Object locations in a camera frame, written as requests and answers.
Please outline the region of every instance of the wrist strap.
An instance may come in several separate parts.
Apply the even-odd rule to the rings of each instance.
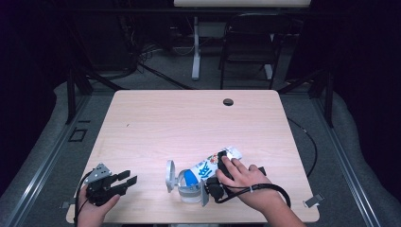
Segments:
[[[224,203],[224,202],[229,201],[230,199],[232,199],[234,197],[237,197],[237,196],[239,196],[241,194],[244,194],[246,192],[251,192],[252,193],[254,190],[258,190],[258,189],[273,189],[275,191],[280,192],[283,195],[284,199],[286,200],[287,206],[289,208],[291,208],[291,200],[290,200],[289,195],[286,192],[286,190],[284,190],[283,187],[281,187],[279,185],[276,185],[276,184],[273,184],[273,183],[258,183],[258,184],[254,184],[254,185],[252,185],[250,187],[244,188],[241,191],[238,191],[238,192],[230,194],[227,198],[225,198],[223,200],[215,200],[215,202],[216,203]]]

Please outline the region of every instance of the wooden table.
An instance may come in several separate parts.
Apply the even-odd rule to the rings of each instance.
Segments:
[[[225,106],[225,98],[234,105]],[[167,160],[174,161],[178,174],[228,146],[241,151],[246,166],[263,166],[268,177],[287,190],[291,208],[302,221],[319,219],[316,207],[303,204],[312,193],[275,91],[116,92],[84,173],[103,163],[113,173],[130,170],[138,176],[105,222],[266,222],[238,198],[223,204],[211,198],[201,207],[183,203],[177,187],[167,193]],[[73,222],[73,216],[74,205],[67,220]]]

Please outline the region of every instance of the black curtain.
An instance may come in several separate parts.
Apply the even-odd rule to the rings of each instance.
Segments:
[[[366,162],[401,201],[401,4],[319,1],[312,11],[346,13],[341,20],[305,20],[287,79],[329,67],[334,90],[355,119]]]
[[[66,80],[53,27],[34,1],[0,3],[0,193],[9,186],[42,133]]]

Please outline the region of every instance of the hand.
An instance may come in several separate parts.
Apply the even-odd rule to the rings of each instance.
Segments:
[[[115,195],[101,206],[95,206],[86,201],[86,188],[84,185],[79,192],[79,208],[81,208],[78,215],[78,226],[84,227],[98,227],[103,223],[106,214],[118,203],[120,195]]]
[[[226,177],[220,169],[216,171],[216,175],[218,180],[229,186],[233,192],[243,189],[235,187],[271,183],[255,165],[250,165],[249,168],[246,168],[239,160],[234,158],[230,161],[226,156],[221,157],[221,160],[234,179],[231,180]],[[305,227],[301,220],[288,208],[278,192],[272,189],[260,189],[252,193],[246,192],[239,195],[239,198],[251,208],[261,212],[270,223],[270,226]]]
[[[221,183],[229,186],[233,192],[241,191],[243,188],[235,187],[250,187],[258,183],[271,183],[271,181],[263,175],[263,173],[255,165],[250,165],[246,168],[239,160],[233,158],[230,161],[229,158],[223,156],[222,162],[226,165],[228,171],[233,176],[234,180],[227,178],[221,170],[217,170],[216,175]],[[247,192],[238,196],[245,204],[251,206],[251,208],[262,212],[265,206],[269,205],[271,197],[280,198],[280,195],[270,189],[255,190],[252,193]]]

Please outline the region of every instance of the floor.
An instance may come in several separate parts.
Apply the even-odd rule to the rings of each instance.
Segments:
[[[275,90],[287,85],[285,73],[292,50],[293,45],[289,44],[280,60],[279,73],[273,87]],[[193,52],[188,53],[179,55],[175,51],[155,49],[147,54],[144,64],[192,88],[218,89],[218,46],[202,47],[199,80],[191,79]],[[263,71],[252,70],[233,67],[229,69],[229,73],[234,77],[238,76],[236,74],[243,75],[244,72],[253,75],[253,78],[266,76]],[[115,77],[119,73],[101,74],[128,89],[182,89],[178,83],[167,82],[160,75],[151,74],[141,67],[127,77]],[[91,96],[82,96],[77,91],[77,116],[70,125],[64,124],[68,113],[66,84],[55,89],[58,101],[52,117],[0,200],[1,226],[72,226],[65,221],[66,209],[62,206],[74,194],[113,98],[111,89],[96,80],[91,80],[91,83],[95,89]],[[266,89],[267,84],[260,80],[251,84],[247,80],[241,80],[228,84],[226,89]],[[281,96],[286,114],[295,122],[293,124],[288,121],[306,172],[313,167],[314,157],[319,154],[317,164],[308,179],[313,193],[322,193],[325,200],[319,206],[321,219],[307,225],[380,226],[382,223],[383,226],[396,226],[396,223],[401,223],[394,218],[399,214],[398,208],[386,208],[377,200],[379,195],[390,208],[397,204],[377,185],[375,174],[364,164],[355,124],[346,111],[346,105],[340,97],[335,96],[335,128],[331,129],[323,119],[322,101],[319,98],[310,99],[307,88],[308,84],[305,84]],[[79,130],[85,131],[84,139],[81,142],[72,142],[72,135]],[[318,153],[312,151],[313,143],[305,133],[306,130],[317,144]]]

